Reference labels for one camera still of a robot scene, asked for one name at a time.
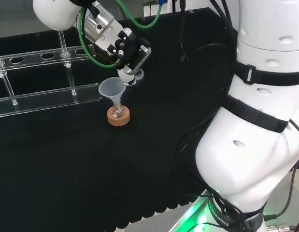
clear acrylic rod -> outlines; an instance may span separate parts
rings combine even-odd
[[[74,84],[74,80],[73,80],[73,74],[72,74],[71,66],[68,68],[68,66],[66,65],[66,70],[67,70],[67,76],[68,76],[68,80],[69,80],[72,95],[75,96],[76,91],[75,91],[75,84]]]
[[[59,41],[60,41],[60,47],[62,50],[61,55],[65,58],[70,56],[70,52],[67,51],[67,45],[66,45],[66,41],[64,40],[64,35],[63,35],[63,31],[58,31],[58,36],[59,36]]]
[[[4,67],[4,60],[1,60],[1,59],[0,59],[0,78],[4,82],[5,88],[8,91],[8,94],[9,94],[11,100],[12,100],[13,105],[17,105],[16,97],[14,95],[12,86],[11,86],[10,81],[8,79],[7,71]]]
[[[13,105],[17,105],[17,100],[16,100],[16,97],[14,95],[14,92],[13,92],[12,86],[10,84],[10,81],[8,79],[7,72],[5,71],[5,73],[0,73],[0,78],[4,82],[5,88],[8,91],[8,94],[9,94],[11,100],[12,100]]]
[[[75,96],[76,95],[75,84],[74,84],[73,74],[72,74],[72,70],[71,70],[71,61],[69,59],[71,56],[71,53],[67,50],[63,31],[58,31],[58,36],[59,36],[60,46],[61,46],[61,50],[62,50],[60,55],[66,59],[66,61],[63,64],[64,64],[64,66],[66,66],[66,69],[67,69],[67,76],[68,76],[72,95]]]

black strap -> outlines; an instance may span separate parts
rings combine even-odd
[[[257,70],[253,65],[245,65],[238,61],[232,63],[234,74],[241,78],[244,83],[262,84],[268,86],[296,86],[299,85],[299,72],[266,72]]]
[[[92,5],[96,0],[70,0],[73,4],[77,6],[82,6],[88,8],[94,18],[98,17],[100,11]]]
[[[216,200],[218,206],[220,207],[221,212],[224,215],[226,215],[226,216],[228,216],[230,218],[233,218],[233,219],[236,218],[236,216],[239,215],[236,211],[234,211],[234,208],[228,208],[218,198],[215,198],[215,200]],[[243,217],[244,217],[243,220],[247,220],[248,218],[252,218],[254,215],[259,214],[265,208],[266,203],[260,209],[258,209],[256,211],[249,212],[249,213],[243,213]]]
[[[266,203],[262,206],[262,208],[245,214],[233,214],[230,216],[226,216],[221,212],[214,204],[213,198],[208,199],[208,207],[209,211],[212,214],[214,220],[225,229],[227,232],[256,232],[263,223],[263,209]],[[257,215],[253,219],[247,220],[252,217],[251,215]]]
[[[276,133],[283,132],[288,125],[287,121],[277,119],[262,111],[256,110],[230,95],[224,97],[222,107],[247,122]]]

funnel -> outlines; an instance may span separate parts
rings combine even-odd
[[[123,122],[120,121],[123,120],[126,124],[130,119],[129,109],[127,109],[125,106],[122,106],[120,103],[121,95],[125,89],[126,86],[119,77],[108,78],[99,86],[99,93],[102,96],[111,99],[114,103],[114,106],[108,110],[108,120],[112,125],[116,124],[115,126],[122,126]]]

green cable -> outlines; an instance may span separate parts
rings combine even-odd
[[[156,24],[156,22],[158,21],[159,17],[160,17],[160,13],[161,13],[161,9],[162,9],[162,5],[159,6],[159,10],[158,13],[155,17],[155,19],[148,25],[142,25],[139,24],[135,19],[133,14],[131,14],[131,12],[126,8],[126,6],[122,3],[121,0],[116,0],[116,2],[121,6],[121,8],[126,12],[126,14],[128,15],[129,19],[139,28],[142,29],[148,29],[151,28],[154,24]]]
[[[95,60],[95,58],[88,52],[86,46],[85,46],[85,43],[84,43],[84,40],[83,40],[83,37],[82,37],[82,18],[84,16],[84,13],[85,13],[85,8],[83,8],[80,12],[80,15],[78,17],[78,35],[80,37],[80,41],[81,41],[81,44],[82,44],[82,47],[84,49],[84,51],[86,52],[87,56],[97,65],[103,67],[103,68],[113,68],[115,67],[120,59],[118,59],[114,64],[102,64],[100,62],[98,62],[97,60]]]

rack hole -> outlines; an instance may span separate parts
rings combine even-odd
[[[77,49],[75,51],[75,53],[78,54],[78,55],[80,55],[80,56],[86,55],[86,52],[83,49]]]
[[[245,144],[243,144],[242,142],[237,141],[237,140],[234,140],[233,143],[238,147],[246,147]]]
[[[24,61],[23,57],[13,57],[10,59],[11,64],[19,64]]]
[[[55,56],[54,53],[50,52],[50,53],[44,53],[41,55],[42,59],[52,59]]]

